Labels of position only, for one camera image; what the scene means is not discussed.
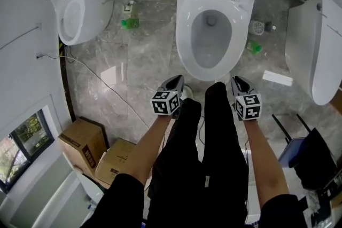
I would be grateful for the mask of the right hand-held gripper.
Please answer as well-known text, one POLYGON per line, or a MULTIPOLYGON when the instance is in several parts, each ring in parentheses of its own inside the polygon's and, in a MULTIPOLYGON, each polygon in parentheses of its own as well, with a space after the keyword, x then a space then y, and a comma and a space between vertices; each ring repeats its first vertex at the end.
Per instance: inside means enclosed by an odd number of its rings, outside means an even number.
POLYGON ((254 84, 241 76, 231 78, 233 109, 240 121, 257 120, 261 116, 262 99, 254 84))

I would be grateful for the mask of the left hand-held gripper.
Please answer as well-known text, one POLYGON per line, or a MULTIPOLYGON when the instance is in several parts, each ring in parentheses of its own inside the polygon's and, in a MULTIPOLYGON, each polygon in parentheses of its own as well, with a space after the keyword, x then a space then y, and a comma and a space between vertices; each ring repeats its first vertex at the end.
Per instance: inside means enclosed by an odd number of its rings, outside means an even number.
POLYGON ((171 116, 178 119, 183 105, 181 95, 184 88, 184 76, 177 75, 165 80, 152 99, 151 105, 155 114, 160 116, 171 116))

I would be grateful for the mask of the person's left forearm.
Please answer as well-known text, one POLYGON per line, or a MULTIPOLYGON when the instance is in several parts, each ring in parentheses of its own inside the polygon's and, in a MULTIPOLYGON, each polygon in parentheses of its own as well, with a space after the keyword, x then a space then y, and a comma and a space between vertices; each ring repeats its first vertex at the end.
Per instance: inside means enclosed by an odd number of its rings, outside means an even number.
POLYGON ((145 186, 171 119, 171 116, 157 116, 153 125, 129 154, 121 170, 122 174, 131 175, 145 186))

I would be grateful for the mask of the person's right forearm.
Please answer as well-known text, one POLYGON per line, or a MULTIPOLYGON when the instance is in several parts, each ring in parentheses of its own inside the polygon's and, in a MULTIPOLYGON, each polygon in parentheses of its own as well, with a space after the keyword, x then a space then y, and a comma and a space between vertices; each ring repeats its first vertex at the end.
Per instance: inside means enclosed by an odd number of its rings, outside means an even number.
POLYGON ((244 121, 250 143, 260 207, 272 198, 289 194, 283 169, 256 120, 244 121))

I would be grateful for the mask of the white boxy smart toilet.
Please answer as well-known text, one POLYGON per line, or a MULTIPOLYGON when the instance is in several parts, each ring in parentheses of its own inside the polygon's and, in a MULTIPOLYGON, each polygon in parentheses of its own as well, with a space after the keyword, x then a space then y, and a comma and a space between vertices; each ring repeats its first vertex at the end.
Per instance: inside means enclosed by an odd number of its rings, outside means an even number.
POLYGON ((342 81, 342 8, 333 0, 307 0, 290 8, 285 61, 315 104, 329 103, 342 81))

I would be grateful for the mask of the person's white shoe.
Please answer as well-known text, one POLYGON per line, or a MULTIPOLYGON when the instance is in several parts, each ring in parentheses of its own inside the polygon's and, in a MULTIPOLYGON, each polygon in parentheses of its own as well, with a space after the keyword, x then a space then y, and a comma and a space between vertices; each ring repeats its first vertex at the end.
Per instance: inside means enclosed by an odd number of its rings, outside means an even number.
POLYGON ((184 85, 182 95, 181 95, 181 100, 184 101, 185 99, 188 99, 188 98, 195 100, 192 89, 188 85, 184 85))

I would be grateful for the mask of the green plastic bottle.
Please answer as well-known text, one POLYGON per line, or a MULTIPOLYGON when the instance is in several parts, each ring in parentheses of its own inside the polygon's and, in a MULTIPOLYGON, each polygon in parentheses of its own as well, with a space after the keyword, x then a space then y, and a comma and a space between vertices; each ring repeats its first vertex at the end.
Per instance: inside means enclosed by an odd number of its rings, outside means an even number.
POLYGON ((262 46, 254 40, 248 40, 246 49, 249 50, 252 54, 258 54, 259 52, 261 52, 262 46))
POLYGON ((121 20, 121 25, 124 29, 136 29, 139 27, 138 18, 128 18, 121 20))

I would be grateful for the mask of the person's black trousers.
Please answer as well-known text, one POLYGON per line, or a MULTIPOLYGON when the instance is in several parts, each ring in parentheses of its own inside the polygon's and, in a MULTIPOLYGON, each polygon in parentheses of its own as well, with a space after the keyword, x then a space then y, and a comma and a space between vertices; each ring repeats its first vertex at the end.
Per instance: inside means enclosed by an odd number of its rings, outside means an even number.
POLYGON ((185 99, 153 165, 150 201, 172 190, 177 205, 183 204, 186 194, 201 200, 217 195, 244 203, 247 216, 248 167, 222 82, 206 90, 204 104, 185 99))

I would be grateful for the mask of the small white round device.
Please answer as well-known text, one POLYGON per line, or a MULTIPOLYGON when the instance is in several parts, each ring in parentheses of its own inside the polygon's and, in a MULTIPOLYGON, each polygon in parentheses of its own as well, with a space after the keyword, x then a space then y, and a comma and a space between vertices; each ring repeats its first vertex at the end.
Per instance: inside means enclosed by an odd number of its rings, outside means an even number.
POLYGON ((261 21, 251 20, 248 25, 248 32, 251 35, 261 36, 265 32, 265 24, 261 21))

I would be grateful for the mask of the small black white adapter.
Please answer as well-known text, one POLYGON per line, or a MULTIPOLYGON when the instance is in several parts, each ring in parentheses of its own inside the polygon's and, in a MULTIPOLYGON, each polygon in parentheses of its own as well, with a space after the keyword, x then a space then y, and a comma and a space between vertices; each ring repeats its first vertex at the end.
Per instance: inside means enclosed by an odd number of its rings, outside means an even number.
POLYGON ((277 27, 271 21, 265 22, 265 27, 264 27, 265 32, 271 33, 271 32, 274 32, 276 29, 277 27))

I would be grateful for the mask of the plain small cardboard box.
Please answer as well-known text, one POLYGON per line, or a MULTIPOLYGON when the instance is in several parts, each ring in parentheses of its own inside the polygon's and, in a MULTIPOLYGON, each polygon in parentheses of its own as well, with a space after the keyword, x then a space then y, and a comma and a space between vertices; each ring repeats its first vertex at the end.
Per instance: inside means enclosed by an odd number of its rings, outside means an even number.
POLYGON ((96 181, 105 189, 109 189, 115 177, 125 165, 129 154, 136 144, 118 138, 115 143, 104 152, 95 171, 96 181))

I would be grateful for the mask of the black bag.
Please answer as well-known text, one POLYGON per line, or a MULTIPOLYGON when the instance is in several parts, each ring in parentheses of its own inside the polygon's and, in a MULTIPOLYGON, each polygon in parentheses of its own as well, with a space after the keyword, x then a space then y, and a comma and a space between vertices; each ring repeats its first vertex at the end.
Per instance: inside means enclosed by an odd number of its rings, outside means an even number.
POLYGON ((301 143, 298 153, 290 160, 304 189, 316 191, 334 178, 337 165, 325 140, 313 129, 301 143))

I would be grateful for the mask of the cardboard box with brown print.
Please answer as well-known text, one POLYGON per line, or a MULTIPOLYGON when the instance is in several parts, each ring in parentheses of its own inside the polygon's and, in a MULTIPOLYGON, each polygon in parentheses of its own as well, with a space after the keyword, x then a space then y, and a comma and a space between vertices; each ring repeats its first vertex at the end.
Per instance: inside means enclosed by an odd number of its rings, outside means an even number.
POLYGON ((110 147, 105 127, 81 116, 58 138, 63 152, 72 165, 87 176, 94 177, 103 153, 110 147))

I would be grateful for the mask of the person's black shirt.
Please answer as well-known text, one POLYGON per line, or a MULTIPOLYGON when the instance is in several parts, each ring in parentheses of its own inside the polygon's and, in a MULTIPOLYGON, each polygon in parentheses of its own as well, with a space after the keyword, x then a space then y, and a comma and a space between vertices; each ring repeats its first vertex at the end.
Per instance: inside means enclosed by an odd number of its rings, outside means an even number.
MULTIPOLYGON (((199 199, 194 193, 177 205, 176 192, 161 192, 150 202, 145 228, 247 228, 246 208, 231 198, 199 199)), ((144 187, 137 179, 119 174, 97 205, 93 215, 80 228, 141 228, 144 187)), ((307 228, 295 195, 282 194, 261 208, 259 228, 307 228)))

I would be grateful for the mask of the cluttered equipment table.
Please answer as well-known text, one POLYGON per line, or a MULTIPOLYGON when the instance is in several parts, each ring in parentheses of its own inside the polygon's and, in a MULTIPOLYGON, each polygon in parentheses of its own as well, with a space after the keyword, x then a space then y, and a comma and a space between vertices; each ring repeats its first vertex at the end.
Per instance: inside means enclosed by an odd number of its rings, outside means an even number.
POLYGON ((342 172, 325 188, 300 199, 308 228, 342 228, 342 172))

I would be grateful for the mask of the black-framed window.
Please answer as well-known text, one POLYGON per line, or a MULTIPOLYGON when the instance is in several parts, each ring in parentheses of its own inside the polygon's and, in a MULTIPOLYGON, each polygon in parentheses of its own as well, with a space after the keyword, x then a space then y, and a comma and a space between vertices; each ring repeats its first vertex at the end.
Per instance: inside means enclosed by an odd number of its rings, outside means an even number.
POLYGON ((8 193, 54 141, 42 110, 0 140, 0 190, 8 193))

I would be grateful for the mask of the white floor-standing cabinet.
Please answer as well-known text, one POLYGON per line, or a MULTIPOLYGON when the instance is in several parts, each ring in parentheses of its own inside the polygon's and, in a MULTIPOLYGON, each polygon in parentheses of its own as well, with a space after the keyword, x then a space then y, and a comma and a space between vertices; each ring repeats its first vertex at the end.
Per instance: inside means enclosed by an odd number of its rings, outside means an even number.
POLYGON ((104 192, 62 154, 17 199, 2 205, 9 228, 79 228, 104 192))

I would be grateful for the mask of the thin grey wall conduit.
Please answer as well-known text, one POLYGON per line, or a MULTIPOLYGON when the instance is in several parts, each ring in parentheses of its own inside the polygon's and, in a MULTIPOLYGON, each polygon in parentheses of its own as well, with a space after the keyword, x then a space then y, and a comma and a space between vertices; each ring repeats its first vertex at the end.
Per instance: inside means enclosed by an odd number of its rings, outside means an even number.
POLYGON ((7 42, 6 44, 0 46, 0 51, 1 51, 2 49, 6 48, 6 47, 7 47, 8 45, 10 45, 11 43, 15 42, 16 40, 22 38, 23 36, 25 36, 25 35, 27 35, 27 34, 33 32, 33 31, 35 31, 35 30, 40 30, 41 28, 42 28, 42 24, 41 24, 40 22, 39 22, 39 23, 36 23, 34 28, 32 28, 32 29, 30 29, 30 30, 28 30, 28 31, 26 31, 26 32, 24 32, 24 33, 22 33, 22 34, 20 34, 20 35, 17 36, 16 38, 14 38, 14 39, 10 40, 9 42, 7 42))

